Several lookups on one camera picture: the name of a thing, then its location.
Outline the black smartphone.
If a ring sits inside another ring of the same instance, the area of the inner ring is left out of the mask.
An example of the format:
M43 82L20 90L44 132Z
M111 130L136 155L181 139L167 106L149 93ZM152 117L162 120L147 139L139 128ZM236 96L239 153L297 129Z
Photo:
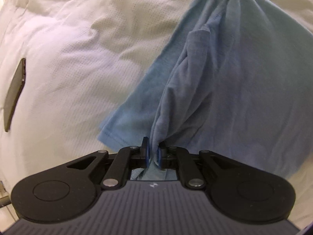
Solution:
M25 80L26 80L26 59L22 58L12 78L4 102L3 118L5 132L9 132L11 128L13 115L21 92L24 88Z

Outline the white bed duvet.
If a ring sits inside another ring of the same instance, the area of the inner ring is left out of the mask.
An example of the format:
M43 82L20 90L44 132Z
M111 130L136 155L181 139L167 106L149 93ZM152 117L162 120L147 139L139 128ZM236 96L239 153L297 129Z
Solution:
M1 101L26 60L1 191L102 149L99 125L169 41L192 0L1 0Z

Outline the light blue t-shirt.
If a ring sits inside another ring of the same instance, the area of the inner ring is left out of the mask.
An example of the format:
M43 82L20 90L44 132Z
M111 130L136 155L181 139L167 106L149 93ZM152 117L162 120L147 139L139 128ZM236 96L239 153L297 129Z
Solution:
M127 100L113 151L149 137L289 177L312 154L312 33L269 0L194 0Z

